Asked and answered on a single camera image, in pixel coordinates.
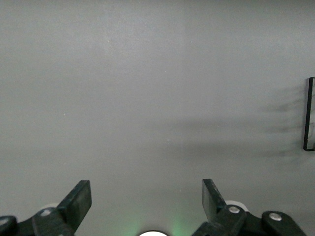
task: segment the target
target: silver screw head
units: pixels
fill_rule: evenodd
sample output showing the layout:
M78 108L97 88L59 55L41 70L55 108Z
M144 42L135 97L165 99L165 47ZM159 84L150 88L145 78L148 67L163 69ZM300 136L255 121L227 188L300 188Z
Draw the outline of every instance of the silver screw head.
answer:
M49 215L51 213L51 210L50 209L44 209L42 211L42 213L40 214L41 217L45 217L47 215Z
M233 214L237 214L241 211L236 206L230 206L228 210L232 212Z
M275 221L281 221L282 220L282 217L279 214L276 214L276 213L270 213L269 217L271 219L275 220Z
M5 225L6 223L8 223L8 221L9 221L8 218L5 218L5 219L0 220L0 226L1 226L1 225Z

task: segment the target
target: screw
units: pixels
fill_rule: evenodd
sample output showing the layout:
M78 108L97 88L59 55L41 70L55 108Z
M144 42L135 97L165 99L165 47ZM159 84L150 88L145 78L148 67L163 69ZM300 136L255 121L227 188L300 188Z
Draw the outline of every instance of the screw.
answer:
M45 217L47 215L49 215L51 213L51 211L49 209L44 209L43 212L40 214L40 216Z
M8 218L5 218L5 219L0 220L0 226L1 226L1 225L5 225L6 223L8 223L8 221L9 221Z
M233 214L237 214L241 211L236 206L230 206L228 210L232 212Z
M276 213L270 213L269 217L271 219L275 220L275 221L281 221L282 220L282 217L279 214L276 214Z

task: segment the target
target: bright white light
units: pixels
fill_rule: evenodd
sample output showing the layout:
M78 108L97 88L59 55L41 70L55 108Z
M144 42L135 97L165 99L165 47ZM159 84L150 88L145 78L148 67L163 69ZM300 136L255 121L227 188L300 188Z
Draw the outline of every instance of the bright white light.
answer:
M167 236L166 234L157 232L157 231L149 231L141 234L140 236Z

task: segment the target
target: gray surface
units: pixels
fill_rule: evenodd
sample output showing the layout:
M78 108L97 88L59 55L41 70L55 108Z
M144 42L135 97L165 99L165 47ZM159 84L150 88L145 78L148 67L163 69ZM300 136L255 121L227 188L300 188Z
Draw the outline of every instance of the gray surface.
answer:
M78 236L189 236L201 180L315 232L314 1L1 1L0 214L81 179Z

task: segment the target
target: bolt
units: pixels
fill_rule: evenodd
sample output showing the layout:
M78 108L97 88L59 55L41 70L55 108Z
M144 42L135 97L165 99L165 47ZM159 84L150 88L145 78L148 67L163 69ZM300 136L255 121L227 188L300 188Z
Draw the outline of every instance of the bolt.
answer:
M51 211L49 209L44 209L43 212L40 214L40 216L45 217L47 215L49 215L51 213Z
M275 221L281 221L282 220L282 217L279 214L276 214L276 213L270 213L269 217L271 219L275 220Z
M4 218L4 219L0 220L0 226L5 225L6 223L8 223L8 221L9 221L8 218Z
M241 211L236 206L230 206L228 210L232 212L233 214L237 214Z

